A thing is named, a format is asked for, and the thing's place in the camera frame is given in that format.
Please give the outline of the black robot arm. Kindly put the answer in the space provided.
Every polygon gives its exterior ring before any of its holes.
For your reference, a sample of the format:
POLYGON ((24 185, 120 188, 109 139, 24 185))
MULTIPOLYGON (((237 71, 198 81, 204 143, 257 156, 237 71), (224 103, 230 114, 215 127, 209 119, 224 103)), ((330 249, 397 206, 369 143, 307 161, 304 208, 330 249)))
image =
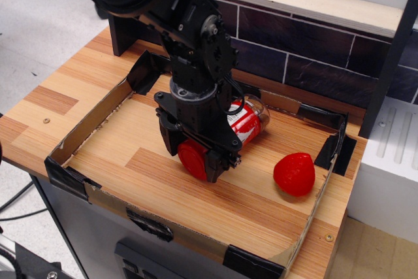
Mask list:
POLYGON ((92 0, 120 18, 136 19, 161 36, 170 58, 170 90, 154 96, 161 135, 172 155, 193 140, 204 148, 203 172, 214 183, 240 161, 242 143, 228 123, 238 50, 214 0, 92 0))

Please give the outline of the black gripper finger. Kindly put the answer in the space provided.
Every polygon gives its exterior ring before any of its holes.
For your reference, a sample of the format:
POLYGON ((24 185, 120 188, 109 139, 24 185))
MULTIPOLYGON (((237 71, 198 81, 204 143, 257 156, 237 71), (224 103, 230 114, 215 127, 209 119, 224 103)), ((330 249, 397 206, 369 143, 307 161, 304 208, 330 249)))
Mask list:
POLYGON ((159 126, 167 151, 171 156, 175 156, 178 153, 178 146, 185 141, 182 127, 178 123, 171 122, 169 117, 160 117, 159 126))
POLYGON ((209 150, 205 153, 206 180, 216 183, 218 178, 234 165, 234 156, 229 152, 209 150))

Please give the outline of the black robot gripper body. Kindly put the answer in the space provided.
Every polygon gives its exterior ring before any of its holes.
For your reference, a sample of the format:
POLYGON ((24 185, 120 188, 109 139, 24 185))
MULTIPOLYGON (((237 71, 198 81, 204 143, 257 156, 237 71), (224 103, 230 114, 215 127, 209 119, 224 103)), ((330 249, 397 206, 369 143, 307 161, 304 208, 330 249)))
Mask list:
POLYGON ((180 87, 173 80, 170 91, 159 91, 154 95, 158 104, 157 115, 169 117, 178 123, 185 139, 193 139, 208 150, 229 152, 234 156, 234 165, 240 163, 239 151, 242 143, 231 129, 227 116, 240 112, 244 105, 229 110, 234 100, 244 98, 240 85, 233 79, 226 79, 214 87, 195 93, 180 87))

